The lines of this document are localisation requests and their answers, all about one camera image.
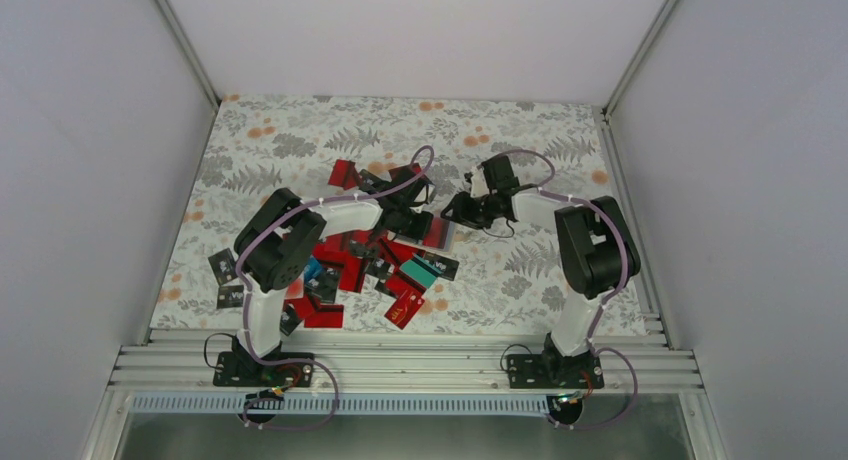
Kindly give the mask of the red card black stripe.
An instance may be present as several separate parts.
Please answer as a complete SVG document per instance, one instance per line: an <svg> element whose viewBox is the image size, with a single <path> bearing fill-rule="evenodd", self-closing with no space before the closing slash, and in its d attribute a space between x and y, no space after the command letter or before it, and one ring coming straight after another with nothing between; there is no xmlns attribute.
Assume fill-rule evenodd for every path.
<svg viewBox="0 0 848 460"><path fill-rule="evenodd" d="M422 240L422 245L428 248L449 250L453 242L455 227L452 222L434 218L427 235Z"/></svg>

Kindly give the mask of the beige leather card holder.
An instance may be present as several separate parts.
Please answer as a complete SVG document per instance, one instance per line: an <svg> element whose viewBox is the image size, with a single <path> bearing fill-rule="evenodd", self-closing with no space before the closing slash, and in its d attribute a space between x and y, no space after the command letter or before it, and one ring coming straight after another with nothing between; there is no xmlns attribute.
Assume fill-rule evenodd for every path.
<svg viewBox="0 0 848 460"><path fill-rule="evenodd" d="M397 235L394 240L424 249L438 252L450 252L455 241L455 234L455 223L442 218L434 218L423 239L415 240L411 237Z"/></svg>

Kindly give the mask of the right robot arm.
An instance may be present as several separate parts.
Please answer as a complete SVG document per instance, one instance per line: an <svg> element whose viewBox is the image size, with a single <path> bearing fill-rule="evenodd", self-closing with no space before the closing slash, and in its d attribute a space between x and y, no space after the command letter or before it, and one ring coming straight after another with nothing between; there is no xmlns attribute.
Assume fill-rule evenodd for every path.
<svg viewBox="0 0 848 460"><path fill-rule="evenodd" d="M621 207L612 196L588 200L551 192L542 183L523 184L504 154L482 162L466 181L470 189L453 196L443 219L475 230L503 219L557 235L566 283L582 298L563 307L546 335L541 371L549 384L565 387L578 377L579 361L593 356L603 311L641 270Z"/></svg>

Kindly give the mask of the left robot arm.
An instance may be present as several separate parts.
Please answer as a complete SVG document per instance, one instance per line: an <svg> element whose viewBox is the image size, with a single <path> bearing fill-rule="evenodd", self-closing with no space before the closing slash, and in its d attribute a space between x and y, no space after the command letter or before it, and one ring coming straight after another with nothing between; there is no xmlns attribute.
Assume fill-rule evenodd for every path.
<svg viewBox="0 0 848 460"><path fill-rule="evenodd" d="M356 231L422 238L433 219L422 209L431 185L413 165L398 168L390 180L359 177L340 196L304 200L288 188L270 195L234 243L245 300L232 352L249 382L263 385L277 374L283 295L303 276L314 249L330 236Z"/></svg>

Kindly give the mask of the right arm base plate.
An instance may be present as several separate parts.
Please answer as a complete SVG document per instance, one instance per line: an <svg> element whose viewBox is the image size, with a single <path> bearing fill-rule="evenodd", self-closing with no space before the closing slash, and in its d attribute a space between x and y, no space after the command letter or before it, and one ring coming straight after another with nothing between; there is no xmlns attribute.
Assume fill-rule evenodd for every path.
<svg viewBox="0 0 848 460"><path fill-rule="evenodd" d="M551 358L541 354L509 354L504 366L512 389L587 390L605 386L600 358L590 352Z"/></svg>

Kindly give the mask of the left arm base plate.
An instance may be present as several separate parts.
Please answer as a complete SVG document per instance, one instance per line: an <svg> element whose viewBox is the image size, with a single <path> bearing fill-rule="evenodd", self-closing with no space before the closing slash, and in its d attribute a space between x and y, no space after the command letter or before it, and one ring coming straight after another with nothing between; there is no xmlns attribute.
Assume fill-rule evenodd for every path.
<svg viewBox="0 0 848 460"><path fill-rule="evenodd" d="M290 363L277 366L262 366L251 358L241 361L233 352L219 354L212 384L216 387L299 387L311 385L314 360L312 353L283 352L279 355Z"/></svg>

